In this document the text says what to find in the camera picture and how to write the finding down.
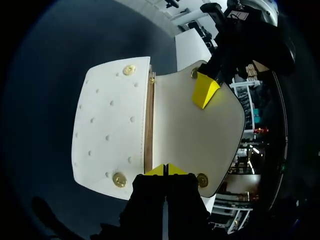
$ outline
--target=tan leather edge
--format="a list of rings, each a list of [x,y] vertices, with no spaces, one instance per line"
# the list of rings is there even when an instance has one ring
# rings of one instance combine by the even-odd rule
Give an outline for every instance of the tan leather edge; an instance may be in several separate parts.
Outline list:
[[[153,128],[154,128],[154,74],[150,67],[150,74],[147,84],[146,110],[145,110],[145,130],[144,130],[144,173],[153,169],[152,149],[153,149]]]

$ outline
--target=white shelf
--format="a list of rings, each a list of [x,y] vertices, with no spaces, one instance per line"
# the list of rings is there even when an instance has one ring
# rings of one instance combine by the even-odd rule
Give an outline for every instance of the white shelf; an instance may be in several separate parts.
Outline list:
[[[248,96],[249,96],[249,103],[250,103],[250,108],[251,108],[251,118],[252,118],[252,131],[253,131],[255,129],[254,105],[252,103],[252,98],[251,98],[249,86],[246,86],[246,89],[248,91]]]
[[[253,134],[254,130],[255,130],[255,115],[254,115],[254,105],[253,105],[251,94],[250,94],[249,84],[246,84],[246,82],[244,82],[244,85],[237,86],[237,85],[235,85],[235,79],[233,78],[232,84],[230,84],[229,86],[230,86],[230,88],[234,89],[234,94],[237,97],[238,97],[237,88],[246,88],[247,93],[248,93],[249,103],[250,103],[250,109],[251,109],[252,129],[245,129],[243,132],[245,134]]]

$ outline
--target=gold stud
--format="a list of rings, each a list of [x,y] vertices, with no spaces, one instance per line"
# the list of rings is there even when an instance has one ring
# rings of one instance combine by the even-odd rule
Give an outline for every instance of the gold stud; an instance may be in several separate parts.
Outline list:
[[[127,185],[127,179],[122,172],[116,172],[113,175],[112,180],[118,188],[124,188]]]
[[[196,179],[198,180],[198,186],[199,186],[200,188],[203,189],[203,188],[205,188],[205,187],[208,186],[209,181],[208,181],[208,177],[207,177],[205,174],[199,173],[199,174],[196,176]]]
[[[123,74],[126,76],[132,75],[136,70],[134,65],[128,65],[123,69]]]
[[[197,79],[198,78],[198,67],[195,67],[194,69],[192,69],[191,71],[191,78],[192,79]]]

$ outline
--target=dark gray floor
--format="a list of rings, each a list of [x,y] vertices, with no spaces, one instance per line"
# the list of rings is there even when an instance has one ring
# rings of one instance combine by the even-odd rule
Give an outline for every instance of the dark gray floor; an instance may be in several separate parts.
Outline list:
[[[111,0],[57,1],[16,52],[2,102],[5,173],[36,225],[35,196],[84,238],[99,223],[118,224],[125,201],[73,179],[74,117],[87,70],[118,59],[151,56],[158,75],[177,70],[174,38],[132,9]]]

